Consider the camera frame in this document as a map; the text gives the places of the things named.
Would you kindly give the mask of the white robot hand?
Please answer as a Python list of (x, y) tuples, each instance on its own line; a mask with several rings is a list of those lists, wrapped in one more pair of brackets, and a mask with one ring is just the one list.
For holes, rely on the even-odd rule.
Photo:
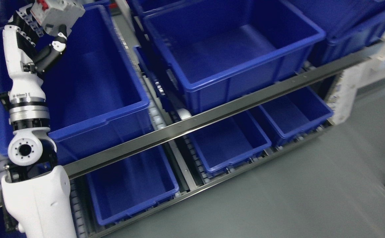
[[(41, 86), (43, 80), (37, 74), (44, 74), (64, 54), (67, 48), (67, 33), (59, 32), (53, 41), (40, 51), (35, 49), (38, 40), (45, 35), (43, 27), (34, 18), (29, 3), (14, 11), (8, 25), (2, 31), (3, 49), (7, 72), (13, 84), (8, 92), (10, 99), (34, 97), (46, 99)], [(32, 56), (18, 46), (18, 37), (27, 40), (33, 47)], [(32, 63), (30, 71), (24, 71), (24, 65)]]

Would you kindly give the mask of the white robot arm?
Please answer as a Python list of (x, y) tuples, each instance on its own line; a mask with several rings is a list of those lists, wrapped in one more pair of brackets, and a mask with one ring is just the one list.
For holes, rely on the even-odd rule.
[(0, 94), (13, 135), (1, 178), (6, 229), (28, 238), (77, 237), (70, 181), (49, 137), (50, 113), (43, 76), (64, 54), (75, 22), (85, 13), (75, 0), (33, 0), (5, 25), (3, 49), (13, 84)]

